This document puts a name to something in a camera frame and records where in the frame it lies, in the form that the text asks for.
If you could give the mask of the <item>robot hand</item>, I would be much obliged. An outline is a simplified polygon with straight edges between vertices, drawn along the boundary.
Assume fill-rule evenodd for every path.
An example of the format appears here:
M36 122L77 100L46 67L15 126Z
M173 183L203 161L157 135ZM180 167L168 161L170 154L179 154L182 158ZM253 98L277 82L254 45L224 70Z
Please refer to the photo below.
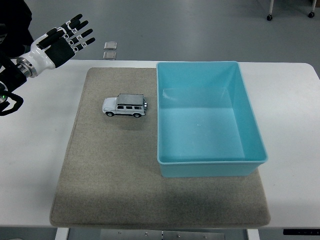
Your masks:
M89 23L81 21L82 17L78 14L61 26L52 28L31 44L29 52L17 59L17 63L25 67L28 77L34 78L45 70L62 66L95 41L93 37L84 40L93 32L91 28L80 33Z

